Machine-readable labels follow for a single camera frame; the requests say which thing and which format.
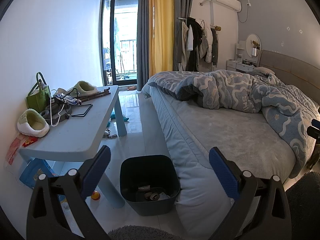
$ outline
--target white glossy floor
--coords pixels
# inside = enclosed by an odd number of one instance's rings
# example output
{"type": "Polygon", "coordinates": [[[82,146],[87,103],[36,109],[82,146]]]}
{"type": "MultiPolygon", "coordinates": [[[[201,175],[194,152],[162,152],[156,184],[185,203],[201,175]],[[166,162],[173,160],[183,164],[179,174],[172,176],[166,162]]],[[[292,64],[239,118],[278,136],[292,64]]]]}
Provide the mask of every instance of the white glossy floor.
{"type": "MultiPolygon", "coordinates": [[[[112,183],[119,189],[119,176],[121,163],[130,157],[163,154],[169,156],[161,126],[151,99],[145,99],[136,91],[120,91],[119,99],[122,113],[129,117],[126,122],[128,134],[116,139],[103,139],[102,145],[111,149],[111,162],[106,174],[112,183]]],[[[113,119],[110,126],[111,134],[117,133],[116,120],[113,119]]],[[[61,174],[65,174],[71,168],[78,168],[82,163],[65,163],[61,174]]],[[[113,208],[108,200],[101,195],[100,200],[91,198],[86,200],[90,210],[106,232],[125,225],[149,226],[165,230],[169,233],[191,240],[177,215],[175,209],[170,213],[159,216],[142,217],[138,215],[127,203],[123,208],[113,208]]],[[[82,235],[77,228],[70,211],[65,211],[69,225],[74,233],[82,235]]]]}

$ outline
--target felt tote bag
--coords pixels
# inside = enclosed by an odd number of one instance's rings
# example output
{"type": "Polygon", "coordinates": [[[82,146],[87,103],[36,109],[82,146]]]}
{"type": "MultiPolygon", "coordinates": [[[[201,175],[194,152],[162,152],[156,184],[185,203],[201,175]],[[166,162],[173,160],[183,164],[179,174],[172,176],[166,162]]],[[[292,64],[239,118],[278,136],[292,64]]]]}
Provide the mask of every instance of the felt tote bag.
{"type": "Polygon", "coordinates": [[[38,72],[36,74],[37,83],[33,86],[31,91],[29,92],[27,96],[27,103],[28,107],[36,110],[38,113],[42,112],[44,108],[49,104],[50,100],[50,89],[49,86],[47,86],[47,83],[45,82],[43,75],[41,72],[38,72]],[[42,81],[44,83],[39,82],[38,76],[41,76],[42,81]]]}

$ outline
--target gray curtain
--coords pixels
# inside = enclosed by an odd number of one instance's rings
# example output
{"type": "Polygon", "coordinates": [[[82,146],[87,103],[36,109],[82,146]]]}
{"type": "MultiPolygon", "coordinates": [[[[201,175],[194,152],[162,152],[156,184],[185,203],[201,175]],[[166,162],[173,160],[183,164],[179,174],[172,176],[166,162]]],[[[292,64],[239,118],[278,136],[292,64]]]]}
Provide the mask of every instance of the gray curtain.
{"type": "Polygon", "coordinates": [[[137,90],[149,79],[149,4],[139,0],[137,22],[137,90]]]}
{"type": "Polygon", "coordinates": [[[191,12],[192,0],[174,0],[174,40],[173,40],[173,71],[179,70],[182,54],[181,18],[188,18],[191,12]]]}

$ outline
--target headboard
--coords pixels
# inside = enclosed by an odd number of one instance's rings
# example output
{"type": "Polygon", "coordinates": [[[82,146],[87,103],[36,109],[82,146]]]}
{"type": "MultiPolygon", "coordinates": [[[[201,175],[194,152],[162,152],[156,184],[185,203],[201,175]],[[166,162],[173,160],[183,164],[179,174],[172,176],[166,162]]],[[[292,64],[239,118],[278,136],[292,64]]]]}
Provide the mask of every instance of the headboard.
{"type": "Polygon", "coordinates": [[[286,85],[294,85],[305,95],[320,103],[320,69],[302,60],[280,53],[262,50],[258,67],[266,67],[286,85]]]}

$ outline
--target light blue plastic table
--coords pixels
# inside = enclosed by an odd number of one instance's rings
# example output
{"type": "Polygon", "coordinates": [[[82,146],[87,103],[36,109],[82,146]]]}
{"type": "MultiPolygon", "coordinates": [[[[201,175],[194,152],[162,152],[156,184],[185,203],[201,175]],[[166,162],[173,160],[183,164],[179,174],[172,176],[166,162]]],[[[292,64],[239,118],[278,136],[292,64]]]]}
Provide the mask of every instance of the light blue plastic table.
{"type": "MultiPolygon", "coordinates": [[[[110,95],[84,103],[93,104],[85,117],[70,117],[69,120],[64,120],[56,127],[50,126],[49,132],[43,138],[39,138],[36,143],[26,148],[21,148],[20,154],[60,162],[84,162],[91,159],[98,151],[113,108],[116,114],[118,135],[125,136],[127,130],[118,97],[119,88],[118,86],[108,87],[110,87],[110,95]]],[[[103,91],[108,87],[100,87],[98,90],[103,91]]],[[[73,106],[72,114],[84,113],[86,109],[86,106],[73,106]]],[[[124,206],[124,199],[105,173],[98,186],[114,207],[124,206]]]]}

